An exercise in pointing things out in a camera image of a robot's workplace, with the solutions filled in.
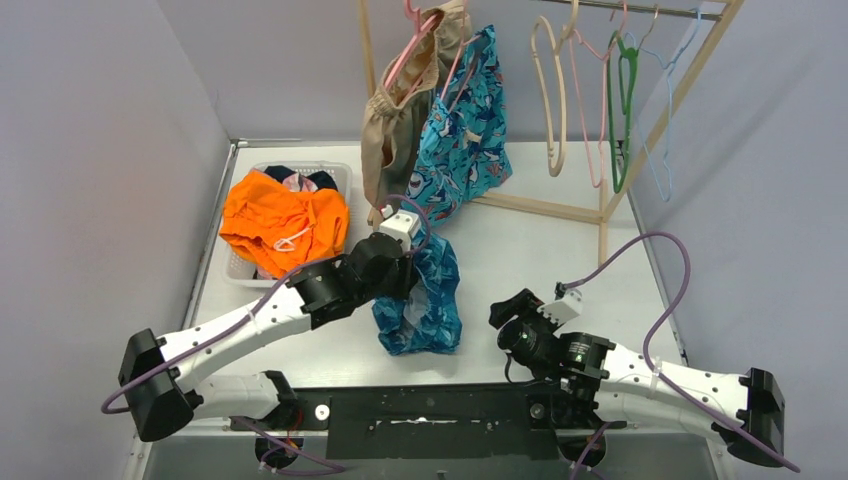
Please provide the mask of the dark blue whale shorts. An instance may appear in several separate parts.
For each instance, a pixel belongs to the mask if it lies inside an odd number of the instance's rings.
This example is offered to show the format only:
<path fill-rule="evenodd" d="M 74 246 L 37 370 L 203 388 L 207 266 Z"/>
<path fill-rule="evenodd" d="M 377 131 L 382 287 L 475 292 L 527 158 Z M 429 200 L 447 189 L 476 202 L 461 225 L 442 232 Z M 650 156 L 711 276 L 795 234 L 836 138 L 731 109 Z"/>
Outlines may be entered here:
<path fill-rule="evenodd" d="M 413 255 L 419 280 L 405 300 L 378 297 L 372 314 L 378 340 L 392 356 L 430 352 L 453 354 L 458 350 L 462 322 L 456 292 L 459 266 L 445 238 L 418 233 L 414 245 L 424 246 Z"/>

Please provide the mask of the orange shorts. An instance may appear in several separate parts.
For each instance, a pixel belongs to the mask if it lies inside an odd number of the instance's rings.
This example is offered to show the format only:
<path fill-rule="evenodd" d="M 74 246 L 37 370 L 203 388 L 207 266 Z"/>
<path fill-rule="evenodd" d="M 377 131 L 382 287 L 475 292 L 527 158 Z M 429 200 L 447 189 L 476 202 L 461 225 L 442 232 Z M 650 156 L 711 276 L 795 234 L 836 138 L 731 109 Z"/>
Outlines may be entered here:
<path fill-rule="evenodd" d="M 279 279 L 293 268 L 344 251 L 350 209 L 330 188 L 292 191 L 258 170 L 230 191 L 219 236 L 240 258 Z"/>

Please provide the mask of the navy blue shorts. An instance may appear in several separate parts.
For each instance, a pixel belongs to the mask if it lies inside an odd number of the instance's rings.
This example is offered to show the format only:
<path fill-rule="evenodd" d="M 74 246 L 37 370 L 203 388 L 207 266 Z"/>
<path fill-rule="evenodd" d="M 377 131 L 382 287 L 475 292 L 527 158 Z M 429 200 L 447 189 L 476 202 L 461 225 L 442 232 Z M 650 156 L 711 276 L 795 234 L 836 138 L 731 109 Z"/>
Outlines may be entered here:
<path fill-rule="evenodd" d="M 292 192 L 316 192 L 324 189 L 338 190 L 335 180 L 328 172 L 323 170 L 303 174 L 286 166 L 276 165 L 266 167 L 264 173 Z"/>

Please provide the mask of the pink shark print shorts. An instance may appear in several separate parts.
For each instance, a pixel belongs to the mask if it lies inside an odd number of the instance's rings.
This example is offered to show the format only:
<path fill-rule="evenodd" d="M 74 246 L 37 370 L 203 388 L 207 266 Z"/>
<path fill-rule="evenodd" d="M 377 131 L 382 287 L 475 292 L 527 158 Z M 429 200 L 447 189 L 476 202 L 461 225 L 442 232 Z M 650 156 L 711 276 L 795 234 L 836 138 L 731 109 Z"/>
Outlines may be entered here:
<path fill-rule="evenodd" d="M 315 192 L 320 189 L 313 180 L 308 177 L 301 176 L 300 174 L 290 175 L 282 181 L 282 185 L 294 193 Z"/>

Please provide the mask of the white perforated plastic basket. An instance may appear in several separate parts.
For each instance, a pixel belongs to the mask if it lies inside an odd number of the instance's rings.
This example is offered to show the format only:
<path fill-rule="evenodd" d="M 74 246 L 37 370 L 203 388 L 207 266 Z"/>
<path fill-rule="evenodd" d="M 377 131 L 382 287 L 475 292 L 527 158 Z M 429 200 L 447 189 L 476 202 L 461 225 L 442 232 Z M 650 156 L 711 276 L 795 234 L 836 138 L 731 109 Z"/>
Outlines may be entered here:
<path fill-rule="evenodd" d="M 313 173 L 318 170 L 328 172 L 337 184 L 337 191 L 344 196 L 350 209 L 351 218 L 350 196 L 353 173 L 348 165 L 326 161 L 263 162 L 251 167 L 249 172 L 252 170 L 264 172 L 266 167 L 276 165 L 283 165 L 303 174 Z M 236 181 L 230 190 L 241 180 Z M 268 288 L 277 280 L 266 275 L 255 264 L 238 257 L 223 239 L 222 241 L 224 248 L 222 275 L 226 282 L 244 287 Z"/>

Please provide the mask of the green plastic hanger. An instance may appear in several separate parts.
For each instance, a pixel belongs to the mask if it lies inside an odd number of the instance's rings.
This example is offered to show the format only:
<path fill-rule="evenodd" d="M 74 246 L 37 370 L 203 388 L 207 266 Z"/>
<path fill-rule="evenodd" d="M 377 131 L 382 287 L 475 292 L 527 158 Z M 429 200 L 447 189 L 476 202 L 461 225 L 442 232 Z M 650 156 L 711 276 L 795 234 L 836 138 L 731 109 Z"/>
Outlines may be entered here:
<path fill-rule="evenodd" d="M 615 193 L 623 190 L 630 167 L 631 122 L 633 112 L 633 97 L 638 76 L 639 51 L 645 40 L 652 33 L 658 17 L 655 8 L 654 17 L 639 42 L 633 40 L 632 46 L 627 46 L 624 40 L 624 27 L 628 13 L 628 4 L 620 1 L 623 12 L 621 26 L 614 30 L 608 42 L 606 59 L 606 101 L 608 140 L 614 150 L 611 160 L 612 188 Z"/>

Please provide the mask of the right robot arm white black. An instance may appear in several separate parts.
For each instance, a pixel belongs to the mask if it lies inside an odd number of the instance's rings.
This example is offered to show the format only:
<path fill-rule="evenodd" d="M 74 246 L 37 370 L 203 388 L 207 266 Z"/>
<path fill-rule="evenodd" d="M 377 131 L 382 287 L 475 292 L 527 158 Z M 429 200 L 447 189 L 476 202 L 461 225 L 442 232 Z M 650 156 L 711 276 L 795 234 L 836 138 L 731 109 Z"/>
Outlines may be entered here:
<path fill-rule="evenodd" d="M 546 303 L 523 289 L 490 307 L 498 348 L 534 383 L 551 387 L 555 427 L 664 428 L 721 442 L 749 464 L 781 467 L 785 400 L 772 373 L 693 369 L 605 337 L 563 331 L 582 306 L 574 291 Z"/>

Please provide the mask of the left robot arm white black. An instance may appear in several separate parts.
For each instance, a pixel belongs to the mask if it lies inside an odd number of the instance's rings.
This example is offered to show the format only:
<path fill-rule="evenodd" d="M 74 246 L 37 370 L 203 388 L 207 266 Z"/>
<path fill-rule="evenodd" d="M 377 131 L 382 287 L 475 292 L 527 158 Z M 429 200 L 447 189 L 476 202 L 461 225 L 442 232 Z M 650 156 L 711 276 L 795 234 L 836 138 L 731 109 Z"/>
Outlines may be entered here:
<path fill-rule="evenodd" d="M 219 370 L 278 340 L 348 318 L 376 297 L 407 295 L 418 280 L 414 238 L 372 233 L 351 252 L 297 266 L 260 299 L 200 326 L 132 335 L 115 395 L 125 399 L 140 439 L 165 439 L 201 418 L 289 423 L 297 399 L 283 373 L 221 376 Z"/>

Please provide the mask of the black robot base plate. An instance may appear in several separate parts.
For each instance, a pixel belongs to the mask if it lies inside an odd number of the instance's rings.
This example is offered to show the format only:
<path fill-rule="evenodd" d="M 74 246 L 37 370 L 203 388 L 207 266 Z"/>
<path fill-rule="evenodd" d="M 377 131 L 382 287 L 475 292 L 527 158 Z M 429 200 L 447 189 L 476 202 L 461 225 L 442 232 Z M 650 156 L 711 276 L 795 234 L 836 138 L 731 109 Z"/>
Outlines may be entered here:
<path fill-rule="evenodd" d="M 298 389 L 248 423 L 322 434 L 330 460 L 555 460 L 601 422 L 554 385 L 498 383 Z"/>

